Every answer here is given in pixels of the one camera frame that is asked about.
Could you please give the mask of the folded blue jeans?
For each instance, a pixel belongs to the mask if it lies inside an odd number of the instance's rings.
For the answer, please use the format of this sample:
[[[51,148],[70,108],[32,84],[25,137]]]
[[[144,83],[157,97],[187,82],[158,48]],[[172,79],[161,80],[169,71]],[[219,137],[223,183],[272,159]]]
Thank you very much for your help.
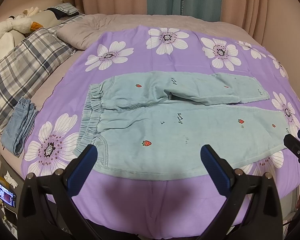
[[[30,99],[21,98],[16,104],[8,124],[1,134],[1,144],[16,157],[20,156],[38,110]]]

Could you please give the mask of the striped folded pillow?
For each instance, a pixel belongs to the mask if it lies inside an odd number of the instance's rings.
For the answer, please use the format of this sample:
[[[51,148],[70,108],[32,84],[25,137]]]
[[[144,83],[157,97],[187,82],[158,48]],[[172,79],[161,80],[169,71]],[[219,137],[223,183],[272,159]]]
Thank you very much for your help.
[[[47,8],[47,10],[53,12],[57,20],[63,17],[77,16],[79,14],[79,9],[71,5],[71,3],[61,3],[53,7]]]

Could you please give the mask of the plaid pillow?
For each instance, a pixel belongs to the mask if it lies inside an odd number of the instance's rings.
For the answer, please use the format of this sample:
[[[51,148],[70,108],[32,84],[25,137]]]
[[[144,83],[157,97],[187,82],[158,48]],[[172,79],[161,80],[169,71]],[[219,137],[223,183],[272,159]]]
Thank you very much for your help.
[[[30,99],[72,52],[55,33],[41,28],[0,61],[0,133],[18,101]]]

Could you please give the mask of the purple floral bedsheet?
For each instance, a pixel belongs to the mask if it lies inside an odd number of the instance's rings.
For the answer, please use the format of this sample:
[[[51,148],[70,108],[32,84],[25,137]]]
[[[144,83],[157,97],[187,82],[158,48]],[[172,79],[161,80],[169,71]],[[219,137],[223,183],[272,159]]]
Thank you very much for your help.
[[[280,197],[300,185],[283,145],[300,130],[300,100],[265,48],[139,25],[104,33],[51,89],[21,173],[50,175],[95,145],[74,202],[96,224],[154,239],[199,235],[225,200],[200,160],[205,144],[247,174],[270,173]]]

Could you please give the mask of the light green strawberry pants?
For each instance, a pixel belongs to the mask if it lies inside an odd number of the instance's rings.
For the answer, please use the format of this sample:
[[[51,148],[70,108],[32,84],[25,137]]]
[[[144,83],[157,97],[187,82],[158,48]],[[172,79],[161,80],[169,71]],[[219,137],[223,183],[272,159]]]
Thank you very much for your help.
[[[188,72],[131,73],[89,86],[75,155],[91,144],[94,170],[138,180],[205,175],[210,145],[232,167],[284,148],[285,116],[252,106],[269,94],[253,77]]]

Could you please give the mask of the smartphone with lit screen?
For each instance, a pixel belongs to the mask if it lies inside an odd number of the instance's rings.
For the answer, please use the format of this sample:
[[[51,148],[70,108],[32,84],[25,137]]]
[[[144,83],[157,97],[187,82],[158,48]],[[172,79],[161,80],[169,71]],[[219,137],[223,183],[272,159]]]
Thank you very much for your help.
[[[16,207],[16,194],[0,184],[0,199],[11,207]]]

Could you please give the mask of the pink curtain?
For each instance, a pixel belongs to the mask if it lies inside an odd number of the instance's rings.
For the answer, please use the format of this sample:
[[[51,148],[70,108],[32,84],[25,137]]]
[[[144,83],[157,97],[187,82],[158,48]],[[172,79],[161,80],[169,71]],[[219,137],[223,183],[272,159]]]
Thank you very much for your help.
[[[268,0],[222,0],[221,19],[262,42]],[[86,14],[147,14],[147,0],[83,0]]]

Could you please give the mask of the white goose plush toy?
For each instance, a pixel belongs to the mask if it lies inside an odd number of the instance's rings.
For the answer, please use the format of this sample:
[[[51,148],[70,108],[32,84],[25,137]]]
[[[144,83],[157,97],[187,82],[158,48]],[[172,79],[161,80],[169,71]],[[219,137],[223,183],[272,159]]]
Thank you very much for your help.
[[[31,33],[37,29],[42,28],[42,25],[35,22],[31,16],[40,13],[41,10],[38,7],[31,7],[22,12],[22,14],[17,15],[15,18],[9,17],[7,20],[0,22],[0,39],[5,33],[11,30],[18,31],[22,34]]]

